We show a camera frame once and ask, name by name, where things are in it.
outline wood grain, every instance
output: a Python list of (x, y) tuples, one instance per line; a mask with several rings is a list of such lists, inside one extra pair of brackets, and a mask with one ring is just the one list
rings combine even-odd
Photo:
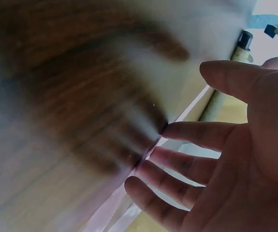
[(229, 57), (253, 4), (0, 0), (0, 232), (80, 228), (205, 87), (200, 61)]

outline finger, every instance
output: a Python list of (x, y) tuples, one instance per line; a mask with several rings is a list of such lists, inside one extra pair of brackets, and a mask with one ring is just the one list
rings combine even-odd
[(129, 177), (125, 189), (134, 203), (169, 231), (180, 231), (187, 211), (177, 209), (160, 199), (137, 177)]
[(218, 162), (217, 159), (186, 155), (162, 147), (154, 150), (150, 161), (176, 171), (202, 185), (208, 184)]
[(273, 71), (235, 61), (208, 61), (200, 66), (202, 77), (211, 87), (246, 103), (260, 87), (260, 79), (270, 72)]
[(162, 136), (222, 151), (228, 136), (237, 125), (223, 122), (177, 122), (170, 124)]
[(138, 170), (140, 178), (171, 197), (181, 205), (191, 209), (204, 187), (195, 187), (180, 181), (146, 160)]

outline blue object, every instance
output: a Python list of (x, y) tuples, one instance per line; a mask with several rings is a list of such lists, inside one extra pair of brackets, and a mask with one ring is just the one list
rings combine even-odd
[(265, 29), (268, 24), (278, 26), (278, 16), (274, 14), (253, 15), (249, 23), (249, 28)]

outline black cap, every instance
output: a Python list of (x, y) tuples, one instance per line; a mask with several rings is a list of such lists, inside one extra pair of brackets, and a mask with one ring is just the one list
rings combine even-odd
[(237, 45), (241, 47), (244, 50), (249, 50), (249, 46), (251, 41), (253, 40), (253, 35), (249, 33), (248, 31), (242, 31), (239, 42)]
[(274, 38), (276, 35), (276, 27), (274, 27), (273, 25), (267, 25), (264, 32), (265, 34), (267, 34), (268, 36), (270, 36), (271, 38)]

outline palm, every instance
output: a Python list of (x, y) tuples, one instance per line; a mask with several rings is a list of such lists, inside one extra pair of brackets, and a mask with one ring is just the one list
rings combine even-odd
[[(165, 137), (222, 151), (220, 159), (157, 148), (140, 168), (140, 178), (193, 207), (190, 212), (164, 203), (136, 177), (126, 182), (126, 190), (170, 231), (277, 231), (273, 222), (278, 221), (278, 73), (223, 61), (201, 69), (211, 86), (249, 103), (249, 123), (172, 124)], [(152, 161), (206, 187), (176, 180)]]

